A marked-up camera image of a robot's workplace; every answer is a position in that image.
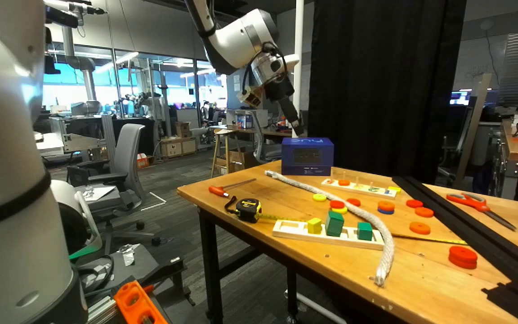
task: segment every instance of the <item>yellow ring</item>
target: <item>yellow ring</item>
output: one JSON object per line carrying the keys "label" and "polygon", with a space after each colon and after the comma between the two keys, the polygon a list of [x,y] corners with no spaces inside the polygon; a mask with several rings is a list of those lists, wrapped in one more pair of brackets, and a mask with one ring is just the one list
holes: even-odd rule
{"label": "yellow ring", "polygon": [[347,214],[347,212],[349,211],[347,209],[347,207],[343,207],[343,208],[331,208],[332,211],[336,212],[336,213],[339,213],[339,214]]}
{"label": "yellow ring", "polygon": [[321,194],[321,193],[315,193],[315,194],[313,195],[313,200],[314,200],[314,201],[319,201],[319,202],[321,202],[321,201],[325,201],[325,200],[327,200],[327,197],[325,197],[325,195],[323,195],[323,194]]}

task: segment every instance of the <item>screwdriver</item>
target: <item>screwdriver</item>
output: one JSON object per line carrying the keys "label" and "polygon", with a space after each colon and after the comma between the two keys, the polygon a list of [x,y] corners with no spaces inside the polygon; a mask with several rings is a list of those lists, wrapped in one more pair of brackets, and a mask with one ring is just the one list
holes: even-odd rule
{"label": "screwdriver", "polygon": [[255,180],[257,180],[257,179],[253,178],[253,179],[245,180],[243,182],[229,184],[228,186],[223,186],[223,187],[209,186],[209,192],[212,194],[221,196],[221,197],[229,197],[229,194],[225,192],[225,189],[234,188],[234,187],[237,187],[240,185],[244,185],[245,183],[253,182]]}

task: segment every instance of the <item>scissors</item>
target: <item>scissors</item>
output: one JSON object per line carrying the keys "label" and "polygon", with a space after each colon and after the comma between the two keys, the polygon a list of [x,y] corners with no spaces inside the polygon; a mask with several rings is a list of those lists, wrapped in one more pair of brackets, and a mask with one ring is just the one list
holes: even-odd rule
{"label": "scissors", "polygon": [[496,220],[499,224],[505,226],[506,228],[512,230],[513,232],[517,229],[513,224],[509,223],[506,219],[497,215],[496,213],[493,213],[491,211],[491,208],[487,207],[487,201],[485,199],[483,199],[482,197],[473,195],[472,193],[461,193],[461,194],[449,193],[447,195],[447,199],[450,201],[454,201],[455,203],[461,203],[463,205],[473,207],[473,208],[477,209],[477,211],[480,211],[481,213],[491,217],[492,219]]}

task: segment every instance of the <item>orange scissors handle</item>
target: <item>orange scissors handle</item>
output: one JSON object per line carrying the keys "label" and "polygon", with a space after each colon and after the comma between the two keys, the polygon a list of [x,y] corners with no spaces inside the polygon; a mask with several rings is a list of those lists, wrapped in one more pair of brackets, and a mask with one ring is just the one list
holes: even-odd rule
{"label": "orange scissors handle", "polygon": [[485,201],[485,199],[471,193],[449,193],[447,195],[447,199],[455,203],[461,203],[463,205],[473,207],[480,212],[487,212],[491,210],[491,208],[487,207],[487,201]]}

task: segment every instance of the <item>wooden peg board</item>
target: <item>wooden peg board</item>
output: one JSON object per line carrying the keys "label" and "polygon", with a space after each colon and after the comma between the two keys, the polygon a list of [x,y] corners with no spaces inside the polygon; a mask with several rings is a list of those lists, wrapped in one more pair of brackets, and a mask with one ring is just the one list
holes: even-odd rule
{"label": "wooden peg board", "polygon": [[327,244],[351,246],[353,248],[370,248],[382,250],[385,243],[381,233],[374,229],[371,241],[359,240],[357,238],[356,227],[343,226],[340,237],[327,236],[325,234],[325,224],[321,224],[321,234],[309,234],[307,223],[304,221],[278,220],[273,227],[273,236],[288,239],[297,239],[311,242],[321,242]]}
{"label": "wooden peg board", "polygon": [[395,200],[397,196],[397,192],[395,190],[389,190],[380,187],[371,187],[367,184],[360,184],[351,182],[349,186],[340,186],[338,180],[333,179],[325,179],[321,182],[323,186],[333,187],[335,189],[349,191],[350,193],[358,193],[363,195],[371,195],[375,197],[381,197],[384,199]]}

